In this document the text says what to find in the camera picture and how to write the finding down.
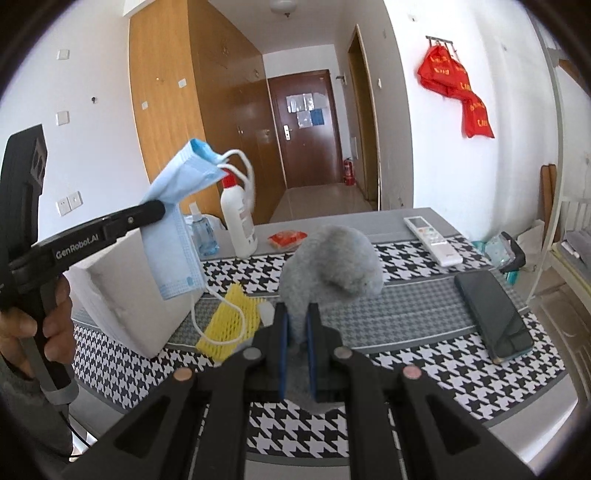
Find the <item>person left hand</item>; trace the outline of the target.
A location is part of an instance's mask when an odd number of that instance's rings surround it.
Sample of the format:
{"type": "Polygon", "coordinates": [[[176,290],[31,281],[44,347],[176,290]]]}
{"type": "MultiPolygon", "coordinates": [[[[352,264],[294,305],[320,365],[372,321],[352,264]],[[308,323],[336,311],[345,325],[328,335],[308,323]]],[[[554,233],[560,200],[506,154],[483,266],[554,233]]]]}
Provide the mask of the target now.
{"type": "MultiPolygon", "coordinates": [[[[64,276],[60,276],[56,283],[55,301],[56,307],[42,325],[43,336],[47,339],[44,352],[49,361],[71,364],[76,353],[76,341],[71,320],[70,285],[64,276]]],[[[1,312],[1,355],[12,369],[26,379],[33,379],[35,374],[21,341],[33,338],[37,327],[33,318],[17,308],[1,312]]]]}

